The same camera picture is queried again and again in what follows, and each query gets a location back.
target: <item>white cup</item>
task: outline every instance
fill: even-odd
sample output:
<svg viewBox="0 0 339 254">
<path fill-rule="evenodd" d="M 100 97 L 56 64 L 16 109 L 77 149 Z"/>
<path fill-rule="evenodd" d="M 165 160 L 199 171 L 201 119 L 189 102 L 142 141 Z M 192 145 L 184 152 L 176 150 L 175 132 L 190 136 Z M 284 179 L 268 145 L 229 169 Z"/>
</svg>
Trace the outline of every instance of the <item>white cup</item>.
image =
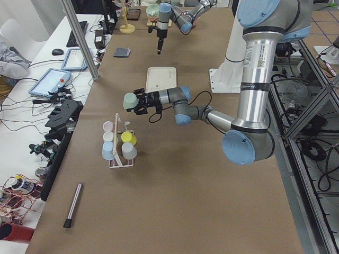
<svg viewBox="0 0 339 254">
<path fill-rule="evenodd" d="M 102 137 L 104 142 L 112 142 L 114 140 L 114 133 L 112 131 L 106 131 Z"/>
</svg>

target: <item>cup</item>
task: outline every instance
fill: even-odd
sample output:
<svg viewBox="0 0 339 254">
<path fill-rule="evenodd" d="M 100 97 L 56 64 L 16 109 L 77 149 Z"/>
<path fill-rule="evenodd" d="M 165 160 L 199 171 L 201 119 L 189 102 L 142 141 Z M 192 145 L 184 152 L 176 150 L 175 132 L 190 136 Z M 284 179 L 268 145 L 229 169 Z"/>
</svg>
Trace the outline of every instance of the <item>cup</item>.
<svg viewBox="0 0 339 254">
<path fill-rule="evenodd" d="M 127 160 L 132 160 L 137 156 L 137 149 L 131 142 L 122 144 L 122 156 Z"/>
<path fill-rule="evenodd" d="M 102 157 L 105 160 L 113 160 L 114 159 L 113 147 L 114 147 L 113 142 L 104 142 L 104 145 L 102 146 Z"/>
<path fill-rule="evenodd" d="M 107 121 L 104 122 L 104 124 L 102 125 L 102 128 L 104 129 L 104 131 L 112 131 L 114 127 L 114 123 L 111 121 Z"/>
<path fill-rule="evenodd" d="M 123 143 L 130 142 L 133 146 L 137 143 L 137 137 L 130 131 L 124 131 L 121 135 L 121 140 Z"/>
<path fill-rule="evenodd" d="M 0 226 L 0 240 L 19 243 L 29 243 L 34 229 L 13 223 L 5 223 Z"/>
<path fill-rule="evenodd" d="M 112 142 L 114 140 L 114 133 L 111 131 L 106 131 L 102 138 L 104 139 L 104 142 Z"/>
<path fill-rule="evenodd" d="M 146 15 L 152 22 L 156 21 L 159 17 L 160 6 L 158 4 L 151 4 L 146 8 Z"/>
<path fill-rule="evenodd" d="M 134 108 L 138 105 L 138 98 L 134 93 L 126 93 L 123 98 L 123 108 L 125 110 L 129 108 Z"/>
</svg>

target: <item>blue joint cap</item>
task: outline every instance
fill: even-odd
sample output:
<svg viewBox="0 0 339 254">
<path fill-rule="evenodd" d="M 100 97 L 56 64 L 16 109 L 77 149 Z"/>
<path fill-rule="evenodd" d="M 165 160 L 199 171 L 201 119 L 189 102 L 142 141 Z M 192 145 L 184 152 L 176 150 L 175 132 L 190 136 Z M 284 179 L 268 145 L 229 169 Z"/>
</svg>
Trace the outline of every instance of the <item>blue joint cap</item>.
<svg viewBox="0 0 339 254">
<path fill-rule="evenodd" d="M 238 8 L 238 21 L 244 28 L 263 23 L 279 5 L 280 0 L 243 0 Z"/>
<path fill-rule="evenodd" d="M 230 130 L 222 139 L 222 150 L 235 164 L 248 165 L 255 160 L 255 150 L 250 139 L 240 131 Z"/>
<path fill-rule="evenodd" d="M 191 29 L 192 29 L 193 25 L 189 22 L 185 23 L 182 25 L 182 27 L 180 28 L 180 30 L 184 33 L 184 34 L 188 34 Z"/>
<path fill-rule="evenodd" d="M 189 101 L 192 98 L 190 88 L 188 86 L 181 86 L 180 88 L 184 92 L 187 100 Z"/>
<path fill-rule="evenodd" d="M 306 38 L 309 35 L 310 31 L 311 31 L 311 26 L 308 26 L 308 27 L 300 29 L 298 31 L 294 31 L 292 33 L 287 33 L 279 41 L 279 43 L 291 42 L 291 41 L 295 41 L 295 40 L 301 40 L 303 38 Z"/>
<path fill-rule="evenodd" d="M 192 122 L 192 119 L 188 115 L 178 114 L 174 117 L 177 125 L 185 125 Z"/>
<path fill-rule="evenodd" d="M 172 7 L 169 3 L 161 3 L 160 4 L 159 12 L 167 13 L 167 12 L 171 12 L 171 11 L 172 11 Z"/>
</svg>

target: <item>brown paper surface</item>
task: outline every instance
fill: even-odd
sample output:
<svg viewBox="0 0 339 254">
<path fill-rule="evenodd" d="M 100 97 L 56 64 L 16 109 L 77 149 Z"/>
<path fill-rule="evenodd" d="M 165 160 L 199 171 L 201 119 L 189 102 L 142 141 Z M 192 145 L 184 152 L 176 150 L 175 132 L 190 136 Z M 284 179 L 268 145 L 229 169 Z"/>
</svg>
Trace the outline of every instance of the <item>brown paper surface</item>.
<svg viewBox="0 0 339 254">
<path fill-rule="evenodd" d="M 114 32 L 27 253 L 302 253 L 275 157 L 238 166 L 213 127 L 177 126 L 172 109 L 150 124 L 153 110 L 136 116 L 122 108 L 125 93 L 145 86 L 149 67 L 175 67 L 178 86 L 193 96 L 210 90 L 209 68 L 224 60 L 231 10 L 213 8 L 188 36 L 173 26 L 160 56 L 144 9 L 129 22 L 137 29 Z M 130 47 L 130 57 L 114 58 L 116 47 Z M 203 94 L 196 104 L 208 99 Z M 237 94 L 213 94 L 211 103 L 231 116 L 237 104 Z M 138 138 L 130 168 L 109 169 L 101 156 L 102 124 L 116 112 Z M 64 229 L 79 182 L 74 225 Z"/>
</svg>

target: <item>light blue cup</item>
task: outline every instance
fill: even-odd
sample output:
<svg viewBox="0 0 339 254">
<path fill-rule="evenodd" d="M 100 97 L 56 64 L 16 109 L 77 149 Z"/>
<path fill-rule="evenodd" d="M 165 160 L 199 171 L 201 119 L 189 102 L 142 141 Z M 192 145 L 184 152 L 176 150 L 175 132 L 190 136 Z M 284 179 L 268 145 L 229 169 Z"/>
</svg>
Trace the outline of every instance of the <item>light blue cup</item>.
<svg viewBox="0 0 339 254">
<path fill-rule="evenodd" d="M 104 142 L 104 145 L 102 146 L 102 157 L 105 160 L 113 160 L 114 159 L 113 147 L 114 147 L 113 142 L 111 142 L 111 141 Z"/>
</svg>

